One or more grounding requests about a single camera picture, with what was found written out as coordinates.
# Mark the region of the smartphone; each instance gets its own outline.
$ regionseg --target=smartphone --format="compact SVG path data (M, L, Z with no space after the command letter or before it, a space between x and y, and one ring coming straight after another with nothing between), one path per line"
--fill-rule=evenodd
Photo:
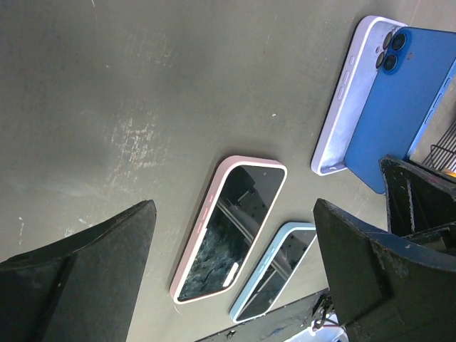
M315 240L315 224L289 222L282 226L234 302L229 312L233 322L266 314Z
M375 62L384 54L385 39L391 39L403 26L406 25L382 16L367 16L356 27L313 153L311 169L317 175L347 168L343 159L377 76Z
M456 33L405 27L388 43L345 156L347 167L379 194L378 164L408 159L456 72Z
M171 283L176 304L234 285L285 179L275 160L236 155L220 164Z

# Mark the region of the phone camera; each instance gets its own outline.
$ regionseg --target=phone camera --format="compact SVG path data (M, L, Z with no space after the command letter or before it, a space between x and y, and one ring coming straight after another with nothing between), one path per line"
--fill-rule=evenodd
M407 37L405 37L404 33L398 34L396 37L394 37L393 42L391 43L391 48L394 51L399 51L401 48L404 47L406 40Z
M389 55L385 58L385 63L383 64L383 68L386 71L392 71L396 64L398 63L398 57L396 55Z
M385 40L383 41L383 50L385 50L388 47L388 45L390 45L392 37L393 32L388 32L388 34L385 37Z
M377 61L375 62L375 68L380 68L380 66L383 63L383 59L385 58L385 51L383 51L380 55L377 57Z

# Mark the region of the gray table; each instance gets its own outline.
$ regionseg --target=gray table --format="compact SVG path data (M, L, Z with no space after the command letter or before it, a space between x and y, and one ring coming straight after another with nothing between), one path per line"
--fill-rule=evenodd
M129 341L194 341L228 310L278 227L317 197L385 226L384 198L310 160L351 34L377 14L456 30L453 0L2 1L0 260L154 199ZM168 286L215 165L277 158L289 178L237 285L175 306ZM327 286L318 245L276 306Z

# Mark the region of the blue smartphone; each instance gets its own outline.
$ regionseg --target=blue smartphone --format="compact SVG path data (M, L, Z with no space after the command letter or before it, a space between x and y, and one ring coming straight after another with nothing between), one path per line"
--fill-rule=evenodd
M289 222L282 226L234 302L229 312L233 322L266 314L315 240L315 224Z
M400 28L389 42L345 162L379 194L379 160L408 159L456 72L456 33Z

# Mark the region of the phone screen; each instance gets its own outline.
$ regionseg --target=phone screen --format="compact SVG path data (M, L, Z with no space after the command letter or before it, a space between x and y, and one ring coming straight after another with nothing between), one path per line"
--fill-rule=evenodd
M283 169L246 165L228 174L179 301L214 294L231 285L284 177Z
M285 238L284 243L279 247L276 256L244 305L237 318L238 321L260 316L271 308L315 236L315 229L296 230Z

